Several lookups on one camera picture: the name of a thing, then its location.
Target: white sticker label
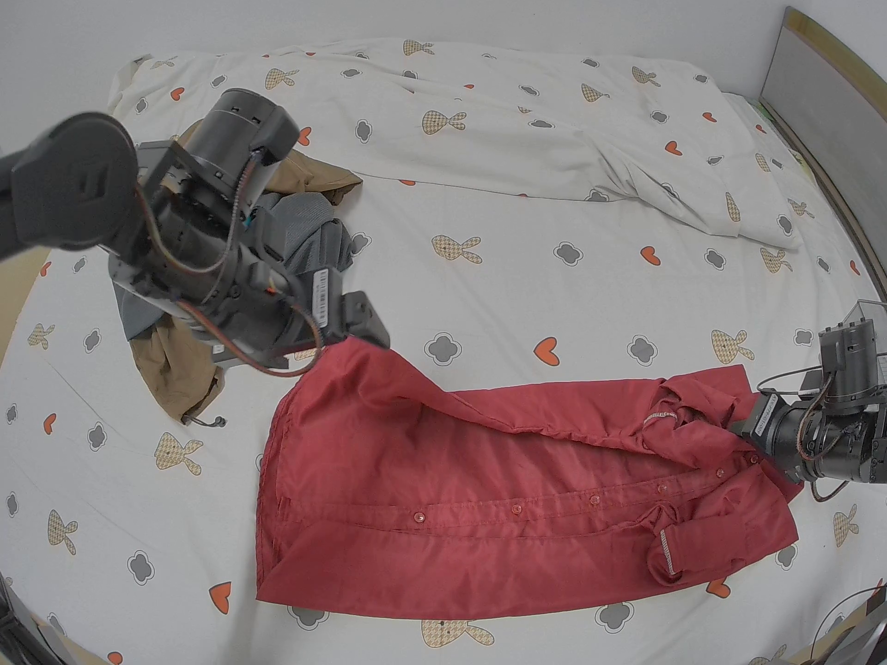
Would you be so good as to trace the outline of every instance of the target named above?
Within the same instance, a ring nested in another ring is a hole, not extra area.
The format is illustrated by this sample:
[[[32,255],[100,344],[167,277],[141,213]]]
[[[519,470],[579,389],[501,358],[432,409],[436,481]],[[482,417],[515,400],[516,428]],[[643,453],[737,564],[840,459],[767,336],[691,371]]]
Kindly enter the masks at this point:
[[[329,322],[329,287],[330,272],[321,269],[314,273],[314,294],[311,296],[311,315],[317,321],[318,327],[327,327]]]
[[[767,427],[767,424],[770,423],[770,417],[773,415],[773,410],[776,408],[776,403],[778,401],[779,394],[770,394],[770,398],[767,399],[767,405],[764,406],[764,412],[761,414],[758,423],[755,425],[756,435],[760,436],[764,433],[764,429]]]

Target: orange heart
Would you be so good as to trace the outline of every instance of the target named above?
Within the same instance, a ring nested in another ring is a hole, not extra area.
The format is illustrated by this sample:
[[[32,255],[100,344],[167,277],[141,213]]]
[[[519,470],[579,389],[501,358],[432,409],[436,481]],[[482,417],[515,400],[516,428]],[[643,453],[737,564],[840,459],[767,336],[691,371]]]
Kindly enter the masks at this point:
[[[560,357],[552,351],[556,347],[557,338],[545,338],[533,349],[533,354],[549,367],[556,367],[560,364]]]
[[[230,608],[228,604],[228,596],[230,595],[231,582],[216,583],[216,585],[209,590],[209,597],[213,599],[213,605],[225,615],[228,615],[228,609]]]
[[[709,582],[709,585],[705,587],[705,591],[714,594],[719,599],[726,599],[730,595],[730,587],[724,583],[724,579]]]
[[[662,263],[662,261],[656,255],[656,250],[653,247],[644,247],[640,250],[640,255],[644,257],[645,261],[652,263],[654,266],[658,266]]]

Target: black equipment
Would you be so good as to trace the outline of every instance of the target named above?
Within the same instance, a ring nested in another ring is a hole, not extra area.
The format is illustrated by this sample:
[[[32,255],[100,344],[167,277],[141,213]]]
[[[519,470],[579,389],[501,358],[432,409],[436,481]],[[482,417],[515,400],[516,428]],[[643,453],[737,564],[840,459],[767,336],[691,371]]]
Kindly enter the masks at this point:
[[[287,273],[285,231],[255,205],[298,137],[283,107],[243,89],[222,94],[185,147],[137,149],[110,116],[73,116],[0,158],[0,260],[102,246],[115,283],[253,366],[348,335],[386,349],[366,295],[343,294],[336,269]]]
[[[839,323],[819,338],[822,364],[807,368],[797,401],[789,405],[782,398],[795,392],[759,387],[751,415],[730,430],[795,482],[887,482],[887,385],[879,383],[874,322]],[[814,496],[828,499],[815,488]]]

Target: gray garment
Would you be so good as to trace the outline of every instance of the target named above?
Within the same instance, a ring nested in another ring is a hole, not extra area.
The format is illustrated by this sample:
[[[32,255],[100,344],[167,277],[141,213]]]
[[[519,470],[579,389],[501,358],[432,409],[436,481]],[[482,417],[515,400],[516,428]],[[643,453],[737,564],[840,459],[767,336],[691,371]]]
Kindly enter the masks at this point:
[[[286,229],[283,265],[291,274],[324,266],[334,266],[343,272],[351,265],[348,230],[333,216],[333,205],[321,193],[265,193],[258,204],[268,209]],[[117,284],[114,291],[127,340],[154,326],[164,314],[160,308]]]

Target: red shirt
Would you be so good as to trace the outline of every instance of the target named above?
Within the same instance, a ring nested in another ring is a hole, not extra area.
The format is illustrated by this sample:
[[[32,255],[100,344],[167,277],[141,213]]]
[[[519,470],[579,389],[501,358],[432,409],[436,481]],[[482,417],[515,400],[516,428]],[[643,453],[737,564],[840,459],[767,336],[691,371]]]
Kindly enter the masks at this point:
[[[274,416],[258,598],[472,620],[725,577],[797,539],[800,488],[724,429],[756,396],[741,365],[444,392],[349,339]]]

